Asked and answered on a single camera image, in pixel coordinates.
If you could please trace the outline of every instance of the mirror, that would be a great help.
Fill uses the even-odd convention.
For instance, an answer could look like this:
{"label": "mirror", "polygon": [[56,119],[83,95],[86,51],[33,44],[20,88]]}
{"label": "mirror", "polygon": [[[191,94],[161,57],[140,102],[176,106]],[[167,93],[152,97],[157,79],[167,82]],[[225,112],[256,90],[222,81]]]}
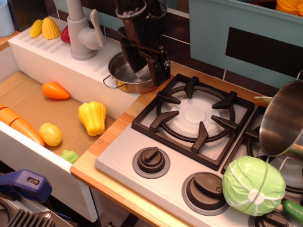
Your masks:
{"label": "mirror", "polygon": [[189,13],[188,0],[163,0],[170,9],[175,9],[183,13]]}
{"label": "mirror", "polygon": [[[170,9],[189,13],[188,0],[162,0]],[[89,9],[96,9],[101,13],[105,13],[116,17],[116,6],[113,0],[81,0],[82,6]]]}

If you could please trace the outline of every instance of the tile backsplash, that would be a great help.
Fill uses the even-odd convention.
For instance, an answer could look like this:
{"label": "tile backsplash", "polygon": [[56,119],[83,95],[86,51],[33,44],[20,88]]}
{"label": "tile backsplash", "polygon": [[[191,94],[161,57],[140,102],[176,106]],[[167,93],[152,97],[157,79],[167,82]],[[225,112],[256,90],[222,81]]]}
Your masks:
{"label": "tile backsplash", "polygon": [[[67,21],[67,12],[56,9],[53,0],[45,0],[45,3],[50,16]],[[166,45],[170,58],[173,62],[199,72],[203,72],[207,75],[226,80],[230,83],[247,88],[265,96],[273,96],[278,91],[278,88],[191,58],[189,15],[184,17],[168,12],[165,23],[166,25],[165,32],[163,33],[163,42]],[[109,38],[113,38],[115,40],[120,40],[121,38],[121,35],[116,30],[103,27],[102,31],[104,32],[105,36]]]}

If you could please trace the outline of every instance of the gray faucet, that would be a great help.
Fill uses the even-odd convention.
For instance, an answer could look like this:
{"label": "gray faucet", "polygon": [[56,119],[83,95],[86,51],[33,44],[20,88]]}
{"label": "gray faucet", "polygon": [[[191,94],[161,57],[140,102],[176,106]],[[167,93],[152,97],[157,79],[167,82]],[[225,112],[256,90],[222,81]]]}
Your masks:
{"label": "gray faucet", "polygon": [[84,15],[81,0],[67,0],[69,16],[67,25],[71,40],[71,56],[77,60],[88,60],[96,55],[96,50],[106,43],[100,26],[98,12],[94,9],[90,20],[94,28],[89,27]]}

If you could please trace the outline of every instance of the toy bell pepper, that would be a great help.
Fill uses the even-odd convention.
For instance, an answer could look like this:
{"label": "toy bell pepper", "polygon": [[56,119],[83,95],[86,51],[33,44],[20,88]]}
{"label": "toy bell pepper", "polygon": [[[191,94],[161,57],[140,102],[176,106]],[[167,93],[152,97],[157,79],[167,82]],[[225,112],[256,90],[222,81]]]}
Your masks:
{"label": "toy bell pepper", "polygon": [[105,131],[106,108],[103,104],[92,101],[79,107],[79,118],[90,136],[102,135]]}
{"label": "toy bell pepper", "polygon": [[277,0],[276,10],[303,17],[303,0]]}

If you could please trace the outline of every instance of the stove knob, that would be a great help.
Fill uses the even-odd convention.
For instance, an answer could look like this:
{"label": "stove knob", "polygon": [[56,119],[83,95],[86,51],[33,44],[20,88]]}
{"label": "stove knob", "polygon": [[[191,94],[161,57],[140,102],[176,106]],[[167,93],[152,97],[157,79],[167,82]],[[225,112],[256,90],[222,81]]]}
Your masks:
{"label": "stove knob", "polygon": [[216,210],[226,203],[222,179],[212,173],[195,174],[186,191],[189,200],[203,210]]}
{"label": "stove knob", "polygon": [[289,227],[286,217],[275,210],[263,216],[255,217],[254,224],[255,227]]}
{"label": "stove knob", "polygon": [[137,163],[142,171],[148,174],[156,174],[164,168],[165,158],[157,147],[147,148],[141,152]]}

